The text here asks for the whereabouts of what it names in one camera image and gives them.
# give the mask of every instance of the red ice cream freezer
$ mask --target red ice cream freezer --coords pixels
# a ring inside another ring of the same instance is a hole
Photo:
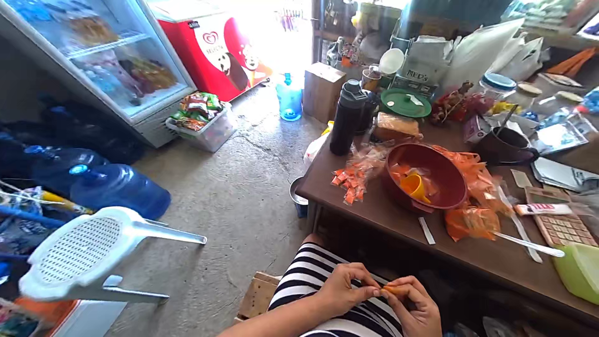
[[[273,74],[239,21],[217,5],[169,0],[150,8],[200,91],[231,101]]]

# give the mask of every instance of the brown table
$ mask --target brown table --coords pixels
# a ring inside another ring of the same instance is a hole
[[[432,125],[421,125],[424,141],[438,144],[451,151],[467,151],[463,144],[459,125],[436,128]],[[570,294],[561,280],[548,255],[542,254],[543,263],[536,263],[528,256],[526,249],[515,243],[498,238],[495,242],[485,239],[466,238],[454,242],[447,234],[442,212],[425,216],[428,227],[436,241],[429,245],[416,214],[407,211],[391,200],[381,186],[380,177],[368,181],[364,202],[355,202],[352,206],[343,203],[345,191],[331,185],[332,171],[343,168],[347,158],[338,157],[329,151],[326,142],[310,169],[304,176],[297,194],[310,201],[308,220],[317,220],[317,213],[322,207],[329,207],[342,212],[348,218],[357,219],[365,225],[372,226],[391,234],[414,247],[437,254],[442,258],[470,267],[482,272],[488,278],[512,288],[520,293],[538,300],[560,312],[576,317],[597,327],[599,323],[599,306]],[[524,201],[524,190],[515,185],[509,168],[524,171],[533,184],[537,184],[531,169],[519,167],[494,167],[492,174],[500,174],[506,181],[510,193]],[[531,241],[546,245],[546,242],[530,217],[522,218],[522,224]],[[508,219],[502,219],[501,231],[505,234],[520,237],[515,225]]]

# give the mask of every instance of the red plastic bowl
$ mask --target red plastic bowl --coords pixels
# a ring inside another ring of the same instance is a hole
[[[390,168],[396,163],[426,168],[431,172],[429,177],[439,187],[439,192],[430,198],[430,204],[412,198],[393,180]],[[392,199],[417,213],[456,208],[467,196],[466,181],[458,168],[444,155],[422,144],[401,144],[393,148],[385,161],[382,179],[384,189]]]

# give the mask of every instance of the woman's hand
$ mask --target woman's hand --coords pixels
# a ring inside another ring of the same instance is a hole
[[[362,287],[352,289],[353,279],[362,281]],[[343,315],[360,302],[378,296],[380,286],[362,263],[338,264],[322,288],[314,294],[328,308],[330,318]]]
[[[414,276],[398,278],[387,286],[397,287],[398,294],[381,290],[397,317],[400,319],[404,334],[409,337],[441,337],[441,316],[439,308]],[[402,302],[411,300],[416,309],[409,311]]]

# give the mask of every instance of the concrete floor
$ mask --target concrete floor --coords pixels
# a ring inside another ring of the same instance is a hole
[[[239,129],[217,153],[176,140],[136,163],[173,196],[161,221],[208,244],[142,242],[119,267],[122,287],[171,298],[158,308],[129,304],[106,336],[216,336],[231,325],[253,274],[282,274],[309,234],[289,184],[303,175],[304,151],[325,125],[281,120],[272,83],[233,106]]]

